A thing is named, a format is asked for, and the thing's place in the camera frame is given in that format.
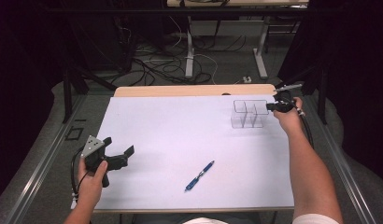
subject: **transparent box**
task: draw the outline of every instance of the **transparent box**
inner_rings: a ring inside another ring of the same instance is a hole
[[[232,113],[232,126],[241,128],[262,128],[268,110],[265,100],[236,100]]]

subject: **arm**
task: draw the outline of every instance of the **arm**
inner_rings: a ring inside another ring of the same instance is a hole
[[[295,100],[297,107],[302,108],[302,100]],[[343,223],[331,175],[306,139],[296,110],[275,111],[274,116],[289,138],[293,219],[305,214],[320,214]]]
[[[85,176],[88,172],[86,170],[86,164],[84,163],[84,159],[80,160],[78,164],[78,181],[81,181],[81,179],[82,181],[78,190],[78,203],[64,222],[65,224],[90,222],[92,211],[101,198],[102,178],[104,177],[106,169],[107,162],[102,161],[95,175]]]

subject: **white tabletop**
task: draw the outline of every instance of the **white tabletop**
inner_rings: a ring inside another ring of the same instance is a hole
[[[286,134],[270,113],[263,128],[233,129],[234,100],[272,95],[113,97],[98,134],[108,156],[131,145],[110,171],[95,211],[215,212],[292,208]],[[186,186],[211,161],[196,186]]]
[[[167,0],[169,7],[179,7],[180,0]],[[185,0],[186,7],[217,7],[217,3],[198,3]],[[308,0],[230,0],[228,7],[257,7],[257,6],[298,6],[308,4]]]

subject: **blue pen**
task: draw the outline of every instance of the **blue pen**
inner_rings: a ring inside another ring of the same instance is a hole
[[[191,181],[191,183],[186,187],[185,191],[187,191],[187,190],[191,190],[192,187],[194,187],[194,185],[197,184],[197,182],[198,182],[198,180],[200,179],[200,177],[203,176],[203,175],[209,170],[209,168],[211,168],[211,166],[214,164],[214,162],[215,162],[215,161],[210,162],[210,163],[206,166],[206,168],[204,168],[204,170],[203,170],[197,177],[195,177],[195,178]]]

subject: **desk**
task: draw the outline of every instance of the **desk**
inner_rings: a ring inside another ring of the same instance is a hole
[[[179,7],[179,0],[167,0],[169,7]],[[197,3],[185,0],[185,7],[219,7],[218,3]],[[275,7],[299,6],[308,4],[308,0],[230,0],[227,7]],[[215,21],[192,21],[189,17],[190,31],[188,35],[188,56],[186,62],[186,77],[192,77],[194,48],[192,47],[193,35],[215,35]],[[270,18],[264,21],[222,21],[217,35],[249,35],[258,36],[258,47],[253,49],[256,64],[261,79],[267,79],[267,72],[262,59],[262,49],[267,36]]]
[[[112,137],[108,156],[119,155],[130,145],[135,154],[127,167],[108,173],[110,185],[95,212],[291,209],[288,140],[277,119],[270,114],[264,128],[255,129],[233,129],[230,122],[234,99],[272,102],[273,89],[118,88],[97,137]],[[222,96],[224,92],[231,95]],[[211,161],[215,164],[194,189],[184,192]]]

